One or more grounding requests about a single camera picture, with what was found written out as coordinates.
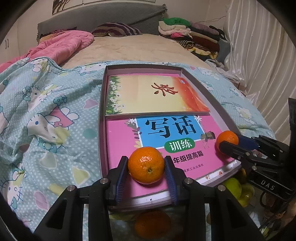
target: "book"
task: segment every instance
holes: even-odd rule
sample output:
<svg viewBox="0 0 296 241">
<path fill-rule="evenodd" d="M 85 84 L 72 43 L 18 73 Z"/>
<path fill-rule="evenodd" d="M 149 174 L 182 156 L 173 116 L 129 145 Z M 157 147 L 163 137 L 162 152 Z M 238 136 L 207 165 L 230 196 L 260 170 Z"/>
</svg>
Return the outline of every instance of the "book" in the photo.
<svg viewBox="0 0 296 241">
<path fill-rule="evenodd" d="M 109 78 L 105 110 L 106 116 L 163 112 L 208 115 L 210 112 L 184 78 L 139 74 Z"/>
<path fill-rule="evenodd" d="M 228 165 L 228 158 L 215 148 L 221 129 L 211 115 L 168 115 L 107 120 L 107 154 L 109 169 L 117 167 L 121 156 L 129 157 L 134 150 L 151 146 L 163 157 L 170 155 L 176 167 L 187 177 L 210 177 L 215 170 Z M 143 185 L 130 176 L 126 181 L 124 198 L 149 195 L 167 189 L 165 178 Z"/>
</svg>

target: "green cloth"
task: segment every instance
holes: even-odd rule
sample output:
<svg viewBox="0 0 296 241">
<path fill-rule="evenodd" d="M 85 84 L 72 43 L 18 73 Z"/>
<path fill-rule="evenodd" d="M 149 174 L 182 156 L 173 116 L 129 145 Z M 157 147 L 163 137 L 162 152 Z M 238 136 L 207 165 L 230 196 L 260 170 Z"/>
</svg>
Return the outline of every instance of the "green cloth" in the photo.
<svg viewBox="0 0 296 241">
<path fill-rule="evenodd" d="M 191 26 L 190 22 L 182 18 L 164 18 L 163 21 L 167 25 L 180 24 L 185 25 L 187 28 Z"/>
</svg>

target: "striped pillow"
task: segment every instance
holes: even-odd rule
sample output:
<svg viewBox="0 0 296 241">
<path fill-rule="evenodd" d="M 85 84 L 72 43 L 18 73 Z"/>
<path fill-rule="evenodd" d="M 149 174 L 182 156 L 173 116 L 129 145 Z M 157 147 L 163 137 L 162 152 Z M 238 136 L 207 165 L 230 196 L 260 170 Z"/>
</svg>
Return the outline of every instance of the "striped pillow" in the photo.
<svg viewBox="0 0 296 241">
<path fill-rule="evenodd" d="M 123 37 L 141 34 L 137 28 L 130 27 L 124 23 L 104 23 L 92 32 L 95 37 L 111 36 Z"/>
</svg>

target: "green oval label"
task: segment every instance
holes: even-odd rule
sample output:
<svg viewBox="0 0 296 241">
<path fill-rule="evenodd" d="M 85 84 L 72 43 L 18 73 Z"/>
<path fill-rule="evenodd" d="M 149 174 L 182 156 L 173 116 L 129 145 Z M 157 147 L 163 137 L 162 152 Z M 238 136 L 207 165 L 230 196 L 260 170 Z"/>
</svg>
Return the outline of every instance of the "green oval label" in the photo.
<svg viewBox="0 0 296 241">
<path fill-rule="evenodd" d="M 165 150 L 169 153 L 189 150 L 195 147 L 195 142 L 191 138 L 183 138 L 165 143 Z"/>
</svg>

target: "polka dot fabric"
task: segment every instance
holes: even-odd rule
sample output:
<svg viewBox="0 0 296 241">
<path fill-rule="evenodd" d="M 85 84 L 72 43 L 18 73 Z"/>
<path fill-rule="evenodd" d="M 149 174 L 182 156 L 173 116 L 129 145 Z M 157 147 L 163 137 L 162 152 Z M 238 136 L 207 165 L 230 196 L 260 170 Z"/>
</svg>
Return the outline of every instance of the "polka dot fabric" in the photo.
<svg viewBox="0 0 296 241">
<path fill-rule="evenodd" d="M 115 64 L 185 68 L 222 104 L 243 135 L 274 138 L 258 110 L 227 79 L 207 69 L 106 61 L 67 70 L 46 57 L 19 60 L 0 74 L 0 191 L 32 231 L 68 185 L 88 186 L 102 177 L 99 99 L 105 67 Z M 164 210 L 175 228 L 159 240 L 171 240 L 181 230 L 183 209 Z M 83 240 L 88 240 L 87 220 L 86 207 Z M 114 240 L 140 240 L 133 221 L 112 219 L 111 227 Z"/>
</svg>

